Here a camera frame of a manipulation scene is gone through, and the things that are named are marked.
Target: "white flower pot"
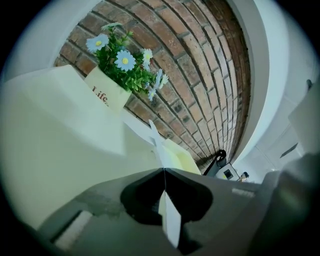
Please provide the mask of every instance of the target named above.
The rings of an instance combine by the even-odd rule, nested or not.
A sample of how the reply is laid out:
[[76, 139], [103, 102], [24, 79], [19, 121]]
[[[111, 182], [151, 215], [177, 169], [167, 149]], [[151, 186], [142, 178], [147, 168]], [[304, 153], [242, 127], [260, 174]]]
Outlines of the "white flower pot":
[[92, 92], [114, 112], [119, 113], [128, 101], [131, 91], [126, 91], [96, 66], [84, 79]]

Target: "flower pot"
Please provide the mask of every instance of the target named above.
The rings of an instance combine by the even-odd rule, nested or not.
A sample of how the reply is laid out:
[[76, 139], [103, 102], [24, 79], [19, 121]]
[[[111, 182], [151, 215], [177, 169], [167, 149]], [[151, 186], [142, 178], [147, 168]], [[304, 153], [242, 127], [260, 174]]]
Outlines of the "flower pot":
[[96, 66], [84, 79], [92, 92], [110, 109], [119, 113], [128, 101], [131, 91], [126, 91]]

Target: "brick wall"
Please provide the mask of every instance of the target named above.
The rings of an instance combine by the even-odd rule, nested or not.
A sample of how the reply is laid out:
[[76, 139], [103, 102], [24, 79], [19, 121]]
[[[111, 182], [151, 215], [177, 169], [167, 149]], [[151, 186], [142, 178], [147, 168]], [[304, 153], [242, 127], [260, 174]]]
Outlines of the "brick wall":
[[133, 31], [128, 49], [152, 49], [154, 68], [169, 76], [152, 102], [132, 94], [125, 107], [145, 123], [153, 120], [202, 171], [219, 149], [232, 158], [248, 115], [250, 67], [243, 33], [226, 2], [101, 1], [70, 33], [55, 66], [71, 64], [86, 76], [97, 65], [86, 40], [111, 22]]

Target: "artificial flower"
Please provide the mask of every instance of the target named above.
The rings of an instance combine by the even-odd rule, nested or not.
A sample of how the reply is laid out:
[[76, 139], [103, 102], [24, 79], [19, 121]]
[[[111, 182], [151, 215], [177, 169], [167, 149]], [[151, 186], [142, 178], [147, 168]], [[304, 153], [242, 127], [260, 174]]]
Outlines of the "artificial flower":
[[146, 82], [146, 83], [144, 84], [144, 89], [147, 89], [147, 88], [149, 87], [149, 85], [150, 85], [150, 83], [149, 83], [149, 82]]
[[166, 83], [168, 83], [168, 81], [169, 77], [166, 74], [163, 74], [159, 89], [161, 89]]
[[131, 55], [130, 52], [126, 50], [120, 50], [116, 54], [116, 61], [114, 63], [117, 64], [117, 68], [121, 69], [122, 71], [128, 71], [135, 67], [136, 59]]
[[161, 76], [162, 76], [162, 69], [160, 68], [160, 69], [158, 70], [158, 73], [156, 74], [156, 78], [155, 78], [155, 85], [154, 85], [154, 87], [155, 87], [156, 89], [159, 88]]
[[103, 47], [108, 45], [109, 38], [106, 34], [100, 34], [94, 38], [88, 38], [86, 40], [86, 47], [89, 52], [95, 53], [97, 50], [101, 50]]
[[149, 90], [149, 93], [148, 93], [148, 99], [149, 99], [149, 101], [151, 101], [152, 102], [152, 100], [153, 100], [153, 98], [154, 98], [154, 96], [155, 96], [155, 94], [156, 94], [156, 88], [154, 87], [154, 88], [151, 88], [150, 90]]
[[119, 22], [115, 22], [115, 23], [110, 23], [108, 25], [104, 25], [101, 27], [102, 30], [107, 30], [108, 28], [113, 28], [113, 27], [116, 27], [116, 26], [122, 26], [121, 23]]
[[150, 71], [149, 62], [144, 61], [142, 65], [146, 71]]
[[152, 51], [150, 49], [142, 49], [141, 52], [143, 53], [143, 63], [150, 64], [150, 59], [152, 59]]

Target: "yellow flower center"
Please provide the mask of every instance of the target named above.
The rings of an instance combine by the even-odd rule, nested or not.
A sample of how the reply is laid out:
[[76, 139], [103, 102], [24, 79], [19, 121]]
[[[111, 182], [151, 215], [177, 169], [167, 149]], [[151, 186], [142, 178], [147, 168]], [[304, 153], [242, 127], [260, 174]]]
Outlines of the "yellow flower center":
[[129, 62], [129, 60], [128, 60], [127, 58], [123, 58], [123, 59], [122, 59], [122, 63], [123, 63], [123, 64], [128, 64], [128, 62]]

